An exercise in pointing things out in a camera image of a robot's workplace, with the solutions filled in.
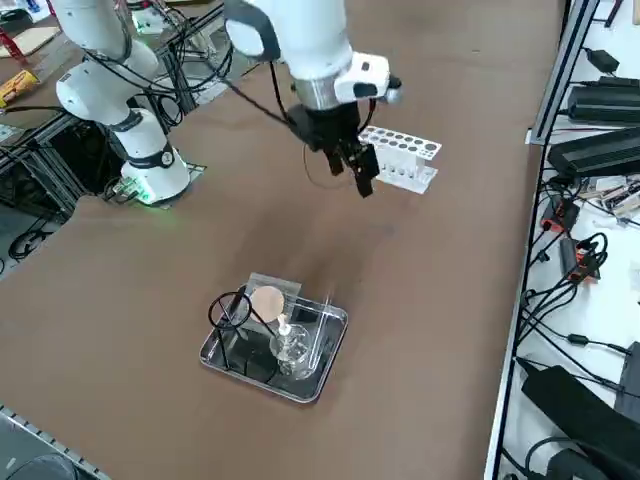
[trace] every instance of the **metal stand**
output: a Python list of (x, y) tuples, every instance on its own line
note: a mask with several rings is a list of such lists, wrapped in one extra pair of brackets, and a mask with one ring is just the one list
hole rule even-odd
[[(267, 325), (262, 319), (262, 317), (258, 315), (258, 312), (256, 312), (253, 309), (251, 300), (244, 293), (245, 290), (246, 290), (246, 287), (242, 287), (236, 292), (223, 293), (218, 298), (216, 298), (213, 302), (211, 302), (211, 305), (209, 306), (209, 311), (207, 313), (207, 316), (209, 318), (209, 323), (211, 323), (211, 326), (213, 327), (212, 333), (214, 333), (218, 339), (218, 342), (220, 345), (220, 351), (222, 352), (222, 358), (224, 359), (224, 365), (226, 370), (229, 370), (230, 366), (229, 366), (229, 360), (227, 357), (227, 349), (225, 347), (225, 341), (222, 335), (223, 332), (235, 330), (235, 333), (239, 337), (242, 337), (243, 335), (240, 332), (239, 327), (242, 326), (242, 324), (244, 324), (247, 320), (249, 320), (249, 317), (254, 316), (255, 318), (258, 319), (258, 321), (262, 324), (262, 326), (264, 326), (268, 330), (271, 336), (275, 337), (275, 333), (273, 332), (273, 330), (271, 330), (271, 328), (269, 328), (269, 325)], [(223, 302), (224, 300), (229, 301), (226, 306)], [(237, 319), (234, 322), (232, 319), (235, 313), (238, 311), (238, 307), (240, 306), (241, 302), (243, 301), (247, 302), (246, 314), (242, 318)], [(213, 313), (216, 305), (220, 307), (220, 310), (222, 311), (222, 315), (220, 315), (219, 318), (214, 319)]]
[(178, 102), (185, 114), (195, 110), (198, 105), (189, 91), (189, 82), (182, 71), (182, 66), (180, 65), (176, 52), (181, 48), (182, 42), (199, 33), (207, 25), (220, 18), (222, 13), (222, 5), (214, 7), (202, 17), (194, 20), (184, 33), (176, 33), (167, 41), (165, 47), (156, 52), (156, 55), (158, 55), (164, 63), (171, 82), (178, 90)]
[(534, 145), (544, 145), (551, 134), (553, 123), (599, 3), (600, 0), (575, 0), (571, 8), (567, 25), (560, 39), (558, 55), (544, 90), (540, 110), (531, 128), (530, 143)]

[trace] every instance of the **black device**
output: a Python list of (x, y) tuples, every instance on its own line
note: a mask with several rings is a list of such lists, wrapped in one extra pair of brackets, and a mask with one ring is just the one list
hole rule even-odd
[(573, 282), (582, 280), (599, 280), (600, 269), (589, 268), (588, 262), (584, 262), (585, 253), (578, 249), (578, 241), (572, 238), (560, 240), (560, 261), (562, 263), (563, 275), (568, 275), (568, 279)]
[(545, 231), (556, 233), (570, 232), (578, 220), (580, 208), (562, 195), (553, 195), (540, 219), (540, 226)]
[(33, 19), (29, 12), (21, 8), (0, 13), (0, 28), (10, 37), (14, 37), (31, 28)]
[(618, 393), (613, 408), (625, 417), (640, 423), (640, 343), (633, 342), (629, 347), (631, 355), (624, 359), (620, 385), (631, 395)]
[(344, 171), (343, 163), (353, 170), (362, 197), (373, 193), (371, 181), (380, 173), (374, 146), (358, 139), (360, 114), (357, 103), (339, 105), (330, 110), (311, 110), (295, 105), (288, 112), (291, 131), (311, 151), (322, 150), (334, 176)]
[(635, 422), (610, 408), (561, 366), (525, 369), (528, 377), (522, 392), (569, 438), (600, 450), (581, 447), (599, 470), (611, 480), (640, 478), (611, 457), (640, 469), (640, 428)]
[(640, 89), (624, 86), (575, 86), (567, 115), (576, 123), (640, 125)]
[(549, 149), (548, 159), (558, 172), (570, 177), (640, 173), (640, 128), (558, 143)]
[(640, 88), (640, 80), (637, 78), (624, 78), (624, 77), (607, 77), (606, 75), (600, 77), (596, 82), (598, 87), (625, 87), (625, 88)]
[(575, 450), (565, 448), (556, 453), (547, 465), (549, 480), (609, 480), (591, 461)]
[(613, 58), (606, 50), (591, 50), (584, 47), (589, 63), (602, 73), (613, 73), (620, 66), (620, 62)]

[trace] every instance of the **black cable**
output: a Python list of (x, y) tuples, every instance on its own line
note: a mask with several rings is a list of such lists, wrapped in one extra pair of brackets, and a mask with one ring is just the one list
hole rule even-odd
[[(533, 317), (526, 308), (523, 308), (523, 310), (527, 315), (529, 315), (529, 319), (531, 319)], [(555, 308), (551, 309), (549, 312), (546, 312), (544, 314), (544, 316), (548, 315), (553, 310), (555, 310)], [(538, 317), (537, 319), (535, 317), (533, 317), (533, 319), (536, 320), (536, 325), (538, 325), (538, 326), (544, 328), (545, 330), (551, 332), (556, 337), (559, 337), (559, 338), (562, 338), (562, 339), (566, 340), (567, 342), (569, 342), (573, 346), (586, 347), (587, 345), (600, 345), (602, 347), (610, 348), (611, 350), (614, 350), (614, 351), (616, 351), (618, 353), (621, 353), (622, 355), (632, 355), (631, 350), (629, 350), (628, 348), (621, 347), (620, 345), (616, 345), (615, 343), (601, 342), (601, 341), (598, 341), (598, 340), (591, 340), (586, 335), (581, 335), (581, 334), (578, 334), (578, 333), (569, 333), (567, 335), (565, 335), (564, 333), (560, 333), (560, 332), (558, 332), (557, 330), (551, 328), (549, 325), (547, 325), (546, 323), (544, 323), (542, 321), (544, 316), (543, 317)]]
[(109, 202), (109, 200), (111, 200), (113, 197), (117, 195), (112, 189), (116, 185), (116, 183), (118, 183), (119, 180), (120, 180), (120, 177), (113, 177), (111, 180), (107, 180), (107, 183), (105, 184), (104, 189), (102, 191), (102, 195), (101, 195), (101, 198), (105, 202)]
[(603, 457), (608, 458), (612, 462), (617, 463), (619, 466), (623, 466), (625, 467), (625, 469), (630, 470), (631, 472), (633, 472), (635, 476), (640, 477), (640, 469), (636, 465), (633, 465), (631, 462), (628, 462), (627, 460), (620, 458), (618, 455), (611, 453), (608, 450), (605, 450), (600, 447), (596, 447), (595, 445), (589, 442), (584, 442), (582, 440), (576, 440), (568, 437), (548, 437), (534, 444), (527, 452), (527, 456), (524, 462), (524, 468), (527, 471), (527, 475), (531, 475), (533, 473), (531, 472), (531, 457), (536, 452), (536, 450), (538, 450), (540, 447), (544, 445), (547, 445), (548, 443), (573, 443), (574, 445), (577, 445), (580, 448), (586, 449), (587, 451), (593, 450), (599, 455), (602, 455)]
[[(576, 265), (576, 267), (570, 271), (568, 271), (567, 273), (565, 273), (563, 275), (563, 277), (550, 289), (545, 290), (546, 294), (543, 297), (543, 299), (540, 301), (540, 303), (534, 308), (533, 312), (530, 313), (530, 315), (533, 318), (536, 318), (536, 316), (544, 309), (547, 308), (548, 306), (550, 306), (552, 303), (558, 301), (560, 298), (562, 298), (564, 295), (566, 295), (567, 293), (569, 293), (570, 291), (572, 291), (572, 289), (576, 289), (577, 285), (582, 282), (585, 278), (587, 278), (588, 276), (592, 275), (594, 271), (596, 271), (598, 268), (600, 268), (604, 262), (607, 259), (607, 252), (606, 249), (608, 247), (608, 240), (606, 235), (604, 235), (603, 233), (596, 233), (594, 235), (592, 235), (591, 237), (588, 237), (585, 240), (582, 240), (581, 242), (578, 242), (578, 244), (582, 243), (582, 242), (587, 242), (587, 243), (591, 243), (592, 240), (596, 237), (602, 237), (604, 240), (604, 244), (602, 247), (602, 251), (595, 253), (593, 251), (591, 251), (591, 256), (593, 258), (593, 264), (589, 265), (589, 267), (586, 269), (586, 271), (581, 271), (580, 272), (580, 279), (576, 282), (576, 281), (570, 281), (569, 278), (571, 277), (572, 274), (576, 273), (576, 270), (578, 268), (580, 268), (580, 265)], [(557, 295), (556, 297), (554, 297), (553, 299), (549, 300), (549, 297), (553, 294), (553, 292), (561, 289), (561, 288), (565, 288), (565, 287), (569, 287), (567, 289), (565, 289), (561, 294)], [(551, 310), (545, 312), (538, 321), (531, 323), (529, 322), (527, 319), (525, 319), (525, 323), (522, 325), (521, 328), (518, 329), (518, 332), (516, 333), (516, 336), (518, 337), (516, 340), (516, 345), (520, 345), (524, 339), (531, 333), (531, 331), (534, 329), (534, 327), (537, 325), (537, 323), (539, 321), (541, 321), (545, 316), (549, 315), (551, 312), (557, 310), (558, 308), (566, 305), (567, 303), (571, 302), (574, 298), (575, 295), (577, 293), (577, 290), (575, 290), (572, 294), (572, 297), (567, 301), (564, 302), (562, 304), (556, 305), (555, 307), (553, 307)], [(524, 307), (521, 307), (521, 311), (520, 311), (520, 318), (522, 316), (522, 309)], [(530, 328), (527, 332), (524, 331), (524, 329), (527, 327), (527, 325), (530, 325), (532, 328)]]
[(549, 230), (542, 230), (538, 236), (535, 238), (535, 240), (533, 242), (531, 242), (531, 248), (536, 246), (536, 243), (538, 243), (540, 241), (540, 239), (542, 238), (542, 236), (547, 233)]
[(275, 113), (269, 111), (267, 108), (263, 107), (262, 105), (260, 105), (258, 102), (256, 102), (253, 98), (249, 97), (248, 95), (246, 95), (244, 92), (242, 92), (238, 87), (236, 87), (233, 83), (231, 83), (229, 80), (225, 79), (225, 78), (220, 78), (220, 81), (222, 83), (224, 83), (229, 90), (231, 90), (233, 93), (235, 93), (236, 95), (238, 95), (240, 98), (242, 98), (245, 102), (251, 104), (252, 106), (254, 106), (255, 108), (257, 108), (258, 110), (260, 110), (262, 113), (264, 113), (267, 117), (271, 118), (272, 120), (275, 120), (276, 122), (284, 125), (285, 127), (289, 128), (289, 123), (287, 123), (286, 120), (284, 120), (283, 118), (280, 118), (279, 116), (277, 116)]
[(306, 143), (302, 144), (302, 164), (304, 165), (304, 171), (307, 174), (307, 178), (309, 179), (311, 184), (313, 184), (314, 186), (316, 186), (318, 188), (322, 188), (323, 190), (338, 190), (340, 188), (347, 187), (347, 186), (349, 186), (351, 184), (351, 179), (349, 179), (349, 180), (347, 180), (345, 182), (337, 183), (335, 185), (324, 185), (324, 184), (314, 180), (311, 177), (311, 173), (309, 172), (309, 165), (307, 164), (307, 144)]
[[(215, 78), (218, 78), (220, 80), (222, 80), (221, 77), (221, 70), (222, 68), (224, 68), (224, 66), (226, 65), (226, 62), (229, 61), (229, 59), (232, 58), (233, 55), (233, 45), (229, 46), (229, 50), (227, 51), (227, 53), (225, 54), (225, 57), (223, 58), (223, 60), (220, 62), (220, 65), (217, 68), (212, 68), (213, 73), (211, 73), (211, 75), (209, 75), (208, 77), (202, 79), (200, 82), (198, 82), (196, 85), (192, 85), (189, 86), (188, 88), (176, 88), (176, 87), (167, 87), (165, 85), (162, 85), (158, 82), (156, 82), (155, 80), (151, 80), (147, 77), (145, 77), (144, 75), (139, 74), (138, 72), (136, 72), (135, 70), (133, 70), (132, 68), (130, 68), (129, 66), (121, 63), (121, 62), (117, 62), (116, 60), (112, 59), (112, 58), (108, 58), (108, 57), (104, 57), (102, 55), (98, 56), (93, 52), (90, 52), (88, 50), (85, 50), (85, 53), (87, 54), (87, 56), (89, 56), (92, 60), (94, 60), (95, 62), (99, 63), (100, 65), (102, 65), (104, 68), (106, 68), (107, 70), (109, 70), (111, 73), (113, 73), (114, 75), (116, 75), (117, 77), (119, 77), (120, 79), (124, 80), (125, 82), (140, 88), (142, 90), (150, 90), (153, 93), (173, 93), (173, 94), (178, 94), (178, 93), (198, 93), (201, 92), (203, 90), (205, 90), (203, 88), (203, 86), (207, 83), (209, 83), (210, 81), (212, 81)], [(145, 82), (145, 85), (140, 85), (139, 83), (134, 82), (133, 80), (131, 80), (130, 78), (125, 77), (124, 75), (122, 75), (120, 72), (118, 72), (117, 70), (111, 68), (111, 66), (109, 65), (109, 63), (115, 63), (116, 65), (124, 68), (127, 72), (131, 73), (132, 75), (134, 75), (135, 77), (139, 78), (140, 80), (142, 80), (143, 82)], [(149, 85), (153, 85), (154, 87), (156, 87), (157, 89), (160, 90), (154, 90), (152, 89), (150, 86), (147, 86), (146, 84)]]
[(518, 470), (521, 474), (523, 474), (525, 477), (527, 477), (527, 470), (522, 465), (520, 465), (516, 461), (516, 459), (513, 458), (513, 456), (504, 447), (502, 447), (502, 455), (504, 455), (504, 458), (509, 460), (509, 463), (511, 463), (511, 465), (513, 465), (516, 468), (516, 470)]
[(373, 113), (376, 111), (377, 101), (375, 98), (369, 99), (369, 113), (367, 114), (367, 118), (364, 120), (362, 126), (358, 129), (358, 135), (360, 135), (371, 123), (371, 119), (373, 118)]
[[(578, 289), (577, 286), (575, 285), (562, 285), (561, 287), (567, 287), (563, 292), (561, 292), (559, 295), (557, 295), (556, 297), (552, 298), (551, 300), (548, 300), (546, 302), (540, 302), (536, 308), (534, 308), (533, 312), (529, 312), (527, 310), (527, 314), (529, 315), (528, 318), (524, 319), (522, 317), (522, 312), (520, 313), (520, 318), (525, 320), (524, 325), (522, 326), (522, 329), (520, 330), (520, 334), (518, 335), (518, 338), (516, 340), (516, 345), (520, 345), (522, 342), (524, 342), (525, 338), (527, 338), (529, 336), (529, 334), (531, 333), (531, 331), (533, 330), (533, 327), (537, 326), (538, 323), (542, 322), (542, 320), (544, 320), (544, 318), (547, 315), (550, 315), (551, 313), (553, 313), (554, 311), (556, 311), (557, 309), (564, 307), (565, 305), (568, 305), (569, 303), (571, 303), (573, 301), (573, 299), (576, 297), (577, 293), (578, 293)], [(558, 289), (554, 288), (551, 290), (551, 293), (557, 291)], [(560, 298), (564, 297), (567, 293), (571, 292), (571, 297), (565, 301), (562, 302), (558, 305), (555, 305), (554, 307), (552, 307), (551, 309), (549, 309), (547, 312), (543, 313), (542, 315), (540, 315), (538, 317), (538, 314), (546, 307), (548, 307), (549, 305), (553, 304), (554, 302), (558, 301)], [(531, 328), (529, 328), (529, 330), (527, 330), (526, 332), (524, 331), (524, 329), (529, 326)]]
[(565, 357), (567, 360), (569, 360), (571, 363), (573, 363), (576, 367), (578, 367), (584, 373), (586, 373), (587, 375), (589, 375), (589, 376), (591, 376), (591, 377), (595, 378), (596, 380), (601, 381), (603, 383), (611, 382), (610, 380), (608, 380), (608, 379), (606, 379), (604, 377), (601, 377), (600, 375), (597, 375), (597, 374), (593, 373), (591, 370), (589, 370), (587, 367), (585, 367), (581, 362), (579, 362), (578, 360), (573, 358), (571, 355), (569, 355), (562, 347), (560, 347), (557, 343), (555, 343), (553, 340), (551, 340), (544, 332), (542, 332), (542, 330), (540, 330), (540, 328), (538, 328), (537, 325), (535, 327), (532, 327), (532, 328), (533, 328), (533, 330), (535, 330), (535, 332), (538, 335), (540, 335), (542, 338), (544, 338), (549, 345), (551, 345), (558, 353), (560, 353), (560, 355)]
[(542, 250), (540, 250), (535, 257), (533, 257), (533, 260), (531, 260), (529, 262), (529, 265), (527, 265), (527, 268), (531, 268), (533, 265), (536, 264), (536, 262), (538, 262), (540, 259), (544, 258), (544, 255), (547, 253), (547, 251), (558, 241), (560, 240), (560, 237), (562, 237), (562, 235), (564, 235), (565, 231), (563, 230), (562, 232), (558, 233), (555, 237), (553, 237), (551, 239), (551, 241), (547, 244), (546, 247), (544, 247)]
[[(138, 95), (134, 95), (135, 97), (145, 97), (149, 102), (153, 103), (153, 106), (155, 107), (156, 112), (158, 113), (158, 117), (160, 117), (160, 119), (169, 127), (173, 128), (173, 127), (177, 127), (178, 125), (180, 125), (180, 123), (182, 123), (182, 120), (184, 119), (185, 113), (184, 110), (182, 109), (182, 107), (180, 106), (180, 102), (178, 102), (178, 100), (176, 100), (176, 98), (174, 98), (172, 95), (168, 95), (168, 94), (143, 94), (140, 93)], [(178, 113), (175, 117), (172, 117), (169, 112), (167, 112), (167, 109), (164, 105), (164, 101), (165, 100), (170, 100), (171, 102), (173, 102), (173, 104), (175, 105), (175, 107), (178, 109)]]
[(295, 122), (293, 121), (293, 119), (291, 119), (291, 117), (289, 117), (287, 110), (284, 108), (284, 105), (282, 104), (282, 97), (280, 96), (280, 87), (278, 86), (278, 77), (276, 76), (276, 69), (273, 65), (273, 62), (269, 62), (269, 70), (271, 71), (271, 82), (273, 83), (273, 93), (276, 96), (276, 102), (278, 103), (278, 108), (280, 109), (282, 118), (284, 118), (292, 126), (295, 126)]
[[(45, 232), (43, 228), (49, 221), (51, 221), (54, 215), (55, 213), (49, 214), (48, 218), (46, 218), (46, 215), (38, 217), (29, 228), (18, 235), (13, 240), (13, 242), (11, 242), (11, 245), (9, 245), (9, 258), (15, 260), (18, 263), (27, 258), (37, 248), (37, 246), (32, 246), (32, 242), (40, 240), (40, 243), (42, 243), (49, 235), (53, 233)], [(40, 227), (36, 228), (36, 225), (43, 220), (44, 223)]]

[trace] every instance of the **yellow object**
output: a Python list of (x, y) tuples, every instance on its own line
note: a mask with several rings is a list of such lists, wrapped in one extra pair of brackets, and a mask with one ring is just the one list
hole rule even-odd
[(27, 70), (22, 70), (20, 73), (14, 75), (13, 78), (7, 80), (4, 85), (0, 87), (0, 108), (6, 107), (7, 103), (21, 93), (31, 90), (37, 83), (38, 79)]

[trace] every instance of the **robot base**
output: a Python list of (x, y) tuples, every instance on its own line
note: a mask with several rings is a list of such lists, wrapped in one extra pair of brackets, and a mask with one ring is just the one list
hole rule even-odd
[(177, 150), (173, 149), (174, 162), (169, 168), (136, 168), (129, 162), (122, 166), (124, 188), (119, 192), (129, 195), (138, 192), (137, 200), (145, 205), (170, 200), (189, 186), (189, 169)]

